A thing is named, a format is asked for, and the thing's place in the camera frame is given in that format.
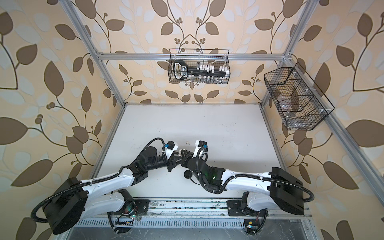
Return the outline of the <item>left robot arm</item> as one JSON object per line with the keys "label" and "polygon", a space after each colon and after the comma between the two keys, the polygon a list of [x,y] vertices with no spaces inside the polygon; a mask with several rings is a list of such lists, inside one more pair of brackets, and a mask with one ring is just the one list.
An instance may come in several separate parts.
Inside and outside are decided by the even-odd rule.
{"label": "left robot arm", "polygon": [[69,178],[53,195],[37,204],[31,212],[36,223],[48,223],[54,235],[62,234],[80,220],[103,213],[122,212],[125,215],[137,209],[135,200],[127,191],[149,176],[151,170],[167,168],[171,171],[179,164],[178,144],[162,143],[161,152],[151,145],[151,140],[136,159],[122,166],[116,173],[103,177],[82,180]]}

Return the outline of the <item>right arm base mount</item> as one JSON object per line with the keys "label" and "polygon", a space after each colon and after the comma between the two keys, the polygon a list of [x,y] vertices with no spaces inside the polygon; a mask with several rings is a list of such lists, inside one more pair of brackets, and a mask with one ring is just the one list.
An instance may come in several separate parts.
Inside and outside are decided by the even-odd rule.
{"label": "right arm base mount", "polygon": [[244,227],[245,233],[250,236],[256,236],[262,230],[269,215],[268,209],[255,211],[246,202],[238,200],[228,200],[227,209],[230,217],[251,217],[245,220]]}

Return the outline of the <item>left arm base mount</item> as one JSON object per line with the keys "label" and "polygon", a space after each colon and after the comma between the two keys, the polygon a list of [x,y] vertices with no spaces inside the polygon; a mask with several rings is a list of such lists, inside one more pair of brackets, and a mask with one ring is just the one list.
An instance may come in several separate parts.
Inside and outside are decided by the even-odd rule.
{"label": "left arm base mount", "polygon": [[136,199],[128,201],[117,212],[108,212],[109,225],[115,234],[124,234],[131,230],[135,222],[141,220],[149,210],[150,200]]}

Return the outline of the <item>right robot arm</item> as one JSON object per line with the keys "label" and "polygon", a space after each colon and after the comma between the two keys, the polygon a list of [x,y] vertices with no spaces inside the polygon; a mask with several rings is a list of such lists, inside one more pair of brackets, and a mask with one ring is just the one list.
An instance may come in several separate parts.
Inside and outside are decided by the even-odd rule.
{"label": "right robot arm", "polygon": [[244,191],[243,206],[255,212],[279,207],[281,210],[302,216],[304,204],[315,199],[315,195],[304,187],[303,182],[279,167],[270,172],[239,173],[224,168],[210,167],[203,157],[205,151],[196,153],[182,150],[181,166],[189,169],[202,188],[215,195],[225,191]]}

